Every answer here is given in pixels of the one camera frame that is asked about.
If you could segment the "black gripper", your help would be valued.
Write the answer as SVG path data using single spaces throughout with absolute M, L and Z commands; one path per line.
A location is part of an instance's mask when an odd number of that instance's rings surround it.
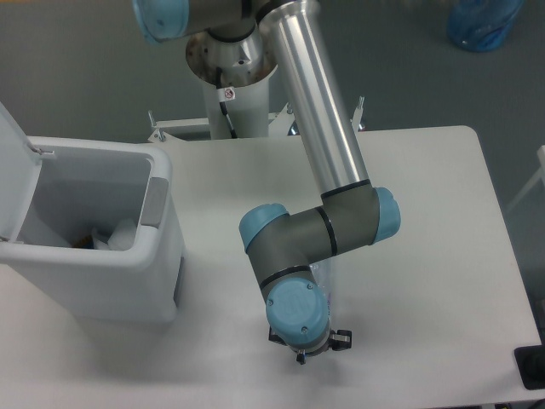
M 328 350 L 347 350 L 352 347 L 352 332 L 349 330 L 330 330 L 317 343 L 312 345 L 290 345 L 277 334 L 272 327 L 268 330 L 268 341 L 288 347 L 295 353 L 295 360 L 301 365 L 307 362 L 307 356 L 317 356 Z

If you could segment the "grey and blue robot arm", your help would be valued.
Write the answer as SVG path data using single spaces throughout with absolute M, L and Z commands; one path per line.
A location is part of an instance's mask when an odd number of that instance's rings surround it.
M 331 326 L 313 265 L 391 238 L 401 216 L 392 193 L 371 184 L 318 27 L 319 3 L 136 1 L 133 10 L 148 42 L 187 39 L 187 64 L 209 88 L 211 135 L 238 139 L 265 123 L 267 107 L 244 91 L 281 71 L 322 203 L 297 214 L 260 205 L 243 216 L 240 236 L 266 304 L 269 340 L 300 363 L 351 348 L 352 333 Z

